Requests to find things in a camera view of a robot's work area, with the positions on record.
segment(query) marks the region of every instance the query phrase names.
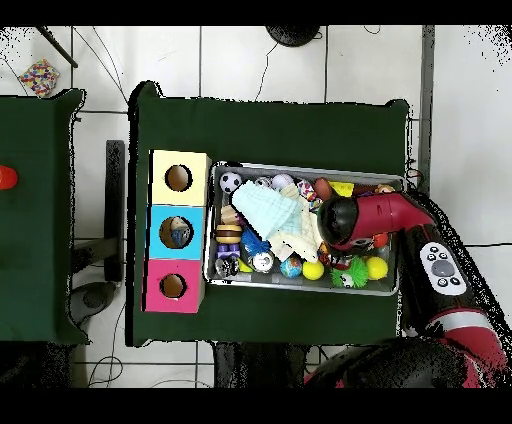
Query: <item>button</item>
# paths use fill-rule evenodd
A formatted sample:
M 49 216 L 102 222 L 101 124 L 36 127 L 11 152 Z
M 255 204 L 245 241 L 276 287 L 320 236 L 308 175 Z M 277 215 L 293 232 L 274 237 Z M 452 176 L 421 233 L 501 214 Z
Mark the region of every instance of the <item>button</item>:
M 451 277 L 455 274 L 455 269 L 448 261 L 435 261 L 432 264 L 432 274 L 436 277 Z

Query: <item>tennis ball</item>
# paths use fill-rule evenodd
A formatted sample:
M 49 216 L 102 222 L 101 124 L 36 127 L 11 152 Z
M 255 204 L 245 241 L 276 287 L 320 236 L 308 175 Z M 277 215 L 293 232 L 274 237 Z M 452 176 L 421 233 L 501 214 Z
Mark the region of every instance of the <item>tennis ball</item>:
M 320 261 L 316 261 L 315 263 L 304 262 L 302 265 L 302 274 L 308 280 L 318 280 L 324 275 L 324 266 Z
M 366 260 L 368 268 L 368 278 L 370 280 L 380 280 L 388 275 L 388 264 L 378 256 L 372 256 Z

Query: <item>metal tray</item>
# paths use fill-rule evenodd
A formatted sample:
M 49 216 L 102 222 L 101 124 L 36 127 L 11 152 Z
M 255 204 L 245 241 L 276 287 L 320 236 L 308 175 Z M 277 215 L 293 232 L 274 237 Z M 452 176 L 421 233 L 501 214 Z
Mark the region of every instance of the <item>metal tray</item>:
M 322 278 L 311 281 L 300 275 L 297 278 L 285 277 L 279 269 L 281 262 L 276 258 L 272 270 L 268 274 L 259 272 L 243 273 L 239 272 L 233 277 L 221 279 L 215 271 L 215 259 L 217 252 L 217 241 L 214 238 L 214 230 L 220 221 L 220 210 L 223 206 L 229 204 L 229 196 L 225 194 L 219 186 L 219 178 L 224 172 L 236 172 L 244 180 L 255 180 L 260 176 L 272 177 L 277 174 L 289 174 L 293 177 L 303 178 L 310 182 L 319 177 L 325 177 L 330 181 L 352 182 L 359 184 L 388 184 L 397 190 L 405 191 L 405 179 L 397 175 L 369 174 L 360 172 L 347 172 L 337 170 L 312 169 L 312 168 L 294 168 L 285 166 L 259 165 L 243 163 L 241 166 L 228 166 L 226 162 L 217 162 L 210 171 L 210 187 L 208 199 L 211 206 L 207 216 L 207 227 L 205 235 L 205 258 L 203 262 L 203 273 L 206 281 L 211 284 L 245 286 L 245 287 L 263 287 L 285 290 L 303 290 L 327 293 L 351 293 L 370 296 L 391 296 L 398 290 L 399 273 L 397 272 L 397 240 L 396 235 L 390 235 L 388 246 L 379 249 L 378 256 L 387 261 L 389 272 L 385 278 L 378 281 L 369 281 L 361 289 L 337 288 L 330 281 L 328 270 L 324 272 Z M 370 250 L 368 255 L 377 256 L 377 252 Z

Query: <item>red ball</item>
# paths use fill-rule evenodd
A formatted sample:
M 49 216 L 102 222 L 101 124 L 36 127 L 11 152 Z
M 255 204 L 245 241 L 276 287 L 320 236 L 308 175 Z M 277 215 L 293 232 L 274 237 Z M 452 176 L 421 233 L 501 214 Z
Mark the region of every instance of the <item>red ball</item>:
M 373 247 L 384 247 L 386 244 L 388 244 L 388 240 L 388 233 L 375 234 L 373 236 Z

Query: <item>pink box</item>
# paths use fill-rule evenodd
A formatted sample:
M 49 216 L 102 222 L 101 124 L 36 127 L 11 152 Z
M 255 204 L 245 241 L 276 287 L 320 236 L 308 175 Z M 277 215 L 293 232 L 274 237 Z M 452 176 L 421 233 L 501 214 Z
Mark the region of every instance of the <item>pink box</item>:
M 160 290 L 160 282 L 169 274 L 185 281 L 185 291 L 178 298 L 169 298 Z M 146 280 L 145 312 L 176 312 L 195 314 L 204 297 L 201 261 L 184 259 L 149 259 Z

